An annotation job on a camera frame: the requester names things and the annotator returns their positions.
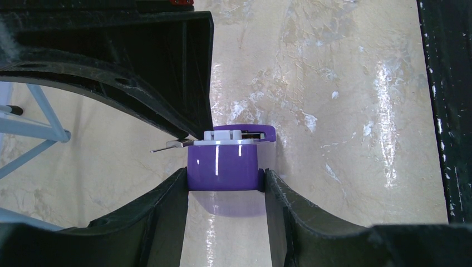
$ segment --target metal clip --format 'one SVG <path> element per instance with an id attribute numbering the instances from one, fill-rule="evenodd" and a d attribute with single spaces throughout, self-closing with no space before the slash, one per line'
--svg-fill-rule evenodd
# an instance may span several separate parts
<path id="1" fill-rule="evenodd" d="M 151 153 L 156 153 L 162 150 L 166 149 L 173 149 L 173 148 L 179 148 L 182 149 L 184 147 L 188 147 L 193 145 L 193 140 L 190 139 L 179 139 L 179 140 L 174 140 L 174 141 L 167 141 L 165 143 L 165 148 L 163 149 L 157 149 L 157 150 L 151 150 Z"/>

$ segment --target purple container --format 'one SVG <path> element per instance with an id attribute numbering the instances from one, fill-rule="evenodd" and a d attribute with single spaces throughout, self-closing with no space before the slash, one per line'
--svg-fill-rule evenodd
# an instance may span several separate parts
<path id="1" fill-rule="evenodd" d="M 225 125 L 214 130 L 261 132 L 265 137 L 254 140 L 253 144 L 189 146 L 189 190 L 262 191 L 264 170 L 275 169 L 275 128 L 270 125 Z"/>

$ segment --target blue metal frame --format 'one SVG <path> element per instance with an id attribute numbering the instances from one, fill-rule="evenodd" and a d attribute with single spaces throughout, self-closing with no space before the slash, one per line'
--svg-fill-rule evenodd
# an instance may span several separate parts
<path id="1" fill-rule="evenodd" d="M 30 84 L 27 86 L 41 110 L 45 114 L 46 119 L 51 124 L 51 127 L 0 118 L 0 132 L 2 133 L 45 139 L 43 143 L 39 144 L 35 148 L 29 150 L 25 154 L 2 167 L 0 169 L 0 179 L 4 178 L 23 164 L 27 163 L 41 152 L 54 145 L 56 142 L 66 143 L 71 139 L 71 133 L 67 130 L 64 130 L 62 127 L 61 122 L 54 113 L 51 104 L 49 104 L 49 101 L 47 101 L 46 95 L 42 91 L 41 87 L 39 85 Z M 7 106 L 0 107 L 0 112 L 5 114 L 9 114 L 9 112 L 11 112 L 11 109 L 8 112 L 7 108 L 9 107 Z"/>

